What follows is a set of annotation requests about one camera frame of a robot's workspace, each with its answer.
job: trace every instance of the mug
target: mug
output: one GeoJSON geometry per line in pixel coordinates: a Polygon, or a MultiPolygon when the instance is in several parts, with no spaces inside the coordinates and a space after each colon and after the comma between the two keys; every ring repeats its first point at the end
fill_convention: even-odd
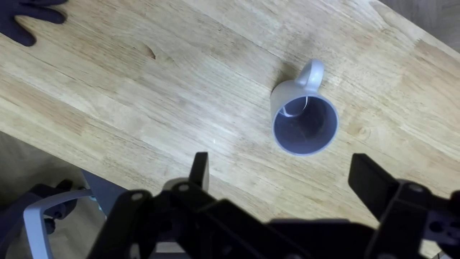
{"type": "Polygon", "coordinates": [[[270,97],[275,143],[290,154],[308,156],[327,147],[337,131],[337,112],[317,91],[323,65],[310,61],[294,81],[277,85],[270,97]]]}

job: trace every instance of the wood grain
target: wood grain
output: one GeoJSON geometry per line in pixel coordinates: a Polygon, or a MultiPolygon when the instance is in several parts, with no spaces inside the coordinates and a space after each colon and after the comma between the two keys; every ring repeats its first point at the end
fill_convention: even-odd
{"type": "Polygon", "coordinates": [[[261,220],[375,225],[346,186],[352,153],[446,196],[460,186],[460,55],[373,0],[78,0],[38,45],[0,39],[0,130],[126,189],[157,193],[208,151],[211,193],[261,220]],[[268,97],[327,68],[336,141],[280,151],[268,97]]]}

